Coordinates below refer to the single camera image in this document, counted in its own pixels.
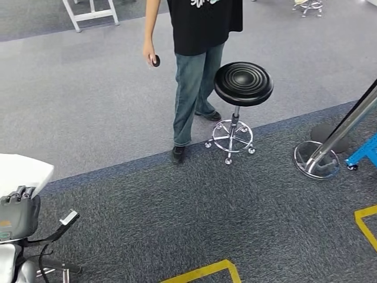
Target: black shoe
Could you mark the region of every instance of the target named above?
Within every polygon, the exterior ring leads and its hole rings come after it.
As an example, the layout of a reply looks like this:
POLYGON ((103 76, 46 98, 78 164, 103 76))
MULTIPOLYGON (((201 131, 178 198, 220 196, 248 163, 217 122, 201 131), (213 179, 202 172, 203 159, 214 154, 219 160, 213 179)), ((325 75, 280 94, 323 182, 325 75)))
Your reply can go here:
POLYGON ((175 146, 172 150, 172 162, 175 164, 183 163, 185 159, 185 147, 184 146, 175 146))
POLYGON ((207 120, 210 120, 212 122, 219 122, 222 119, 222 116, 219 112, 215 112, 210 116, 203 116, 203 115, 200 115, 200 114, 197 114, 197 113, 195 113, 195 115, 196 116, 202 116, 204 118, 206 118, 207 120))

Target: jeans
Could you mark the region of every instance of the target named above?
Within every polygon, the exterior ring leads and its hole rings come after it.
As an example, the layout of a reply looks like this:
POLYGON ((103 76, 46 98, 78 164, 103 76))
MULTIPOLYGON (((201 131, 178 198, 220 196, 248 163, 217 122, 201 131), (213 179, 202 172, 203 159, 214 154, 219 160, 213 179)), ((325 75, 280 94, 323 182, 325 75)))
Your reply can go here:
POLYGON ((173 123, 174 146, 186 146, 192 141, 195 114, 211 116, 216 112, 207 99, 213 91, 223 48, 222 44, 196 56, 176 54, 178 86, 173 123))

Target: hand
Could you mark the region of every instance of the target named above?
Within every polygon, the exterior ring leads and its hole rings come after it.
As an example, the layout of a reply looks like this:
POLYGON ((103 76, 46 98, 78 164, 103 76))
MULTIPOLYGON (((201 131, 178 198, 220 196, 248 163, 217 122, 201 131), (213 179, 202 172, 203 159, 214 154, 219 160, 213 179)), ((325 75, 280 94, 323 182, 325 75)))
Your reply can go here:
POLYGON ((155 59, 155 48, 153 47, 153 42, 152 40, 144 40, 143 55, 151 66, 153 66, 152 62, 155 64, 157 62, 155 59))

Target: yellow line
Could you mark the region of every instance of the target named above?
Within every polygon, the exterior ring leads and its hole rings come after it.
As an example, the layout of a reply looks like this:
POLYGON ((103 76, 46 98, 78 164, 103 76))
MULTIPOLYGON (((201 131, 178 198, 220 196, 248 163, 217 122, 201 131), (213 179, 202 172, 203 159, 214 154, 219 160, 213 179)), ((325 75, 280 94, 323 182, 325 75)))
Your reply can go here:
POLYGON ((363 221, 362 218, 371 216, 377 213, 377 205, 371 206, 369 208, 364 208, 355 211, 355 221, 359 228, 365 235, 366 239, 377 252, 377 240, 373 236, 370 230, 363 221))
POLYGON ((210 264, 207 266, 198 268, 188 273, 164 280, 161 283, 187 283, 225 269, 229 270, 230 276, 233 280, 233 283, 241 283, 241 280, 240 279, 237 268, 228 259, 216 262, 215 264, 210 264))

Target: black stool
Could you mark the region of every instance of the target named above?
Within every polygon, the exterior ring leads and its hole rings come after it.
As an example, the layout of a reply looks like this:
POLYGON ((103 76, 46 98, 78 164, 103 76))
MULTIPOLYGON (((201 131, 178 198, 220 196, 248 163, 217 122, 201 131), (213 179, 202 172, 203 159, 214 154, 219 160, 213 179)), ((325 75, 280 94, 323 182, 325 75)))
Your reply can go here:
POLYGON ((233 62, 219 68, 215 77, 215 91, 222 99, 234 105, 235 110, 231 120, 217 123, 212 138, 205 146, 210 148, 213 142, 228 152, 225 164, 231 163, 232 153, 249 149, 250 154, 253 154, 253 132, 249 126, 239 121, 240 108, 262 104, 268 99, 273 89, 274 82, 270 75, 256 64, 233 62))

